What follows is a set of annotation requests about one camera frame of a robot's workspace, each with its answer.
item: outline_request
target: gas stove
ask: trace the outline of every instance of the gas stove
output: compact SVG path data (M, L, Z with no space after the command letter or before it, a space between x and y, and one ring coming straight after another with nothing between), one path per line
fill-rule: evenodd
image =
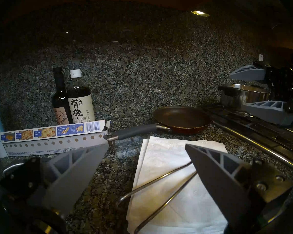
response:
M218 127L293 168L293 127L280 128L258 117L226 110L220 103L201 108Z

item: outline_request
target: nonstick pan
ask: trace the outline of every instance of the nonstick pan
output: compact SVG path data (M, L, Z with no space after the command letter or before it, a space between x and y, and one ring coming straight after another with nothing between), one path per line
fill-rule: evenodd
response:
M172 133L197 134L211 124L211 119L208 115L198 108L187 106L162 107L154 111L153 116L159 124L129 127L103 137L108 141L122 140L138 134L154 132L157 129Z

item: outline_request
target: paper towel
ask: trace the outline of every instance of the paper towel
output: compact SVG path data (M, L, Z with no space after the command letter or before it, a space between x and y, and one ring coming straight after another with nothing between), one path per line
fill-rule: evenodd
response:
M214 141L185 141L151 136L147 148L147 141L141 147L133 189L190 162L184 149L186 143L227 152L222 143ZM194 172L194 166L190 165L132 196L127 213L128 232L133 233ZM196 176L140 233L222 233L226 223L199 176Z

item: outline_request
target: dark glass bottle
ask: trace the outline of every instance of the dark glass bottle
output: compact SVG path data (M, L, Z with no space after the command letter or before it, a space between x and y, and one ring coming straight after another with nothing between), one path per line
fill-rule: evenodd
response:
M68 98L64 84L64 75L62 71L62 67L53 68L57 92L52 97L52 105L58 125L73 123L73 118L68 104Z

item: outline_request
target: soy sauce bottle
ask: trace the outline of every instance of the soy sauce bottle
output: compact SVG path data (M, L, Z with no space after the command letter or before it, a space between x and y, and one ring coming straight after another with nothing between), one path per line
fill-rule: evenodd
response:
M67 96L74 123L95 121L91 92L82 80L81 71L71 70L70 75Z
M62 71L62 67L53 68L57 92L52 97L52 105L58 125L73 123Z

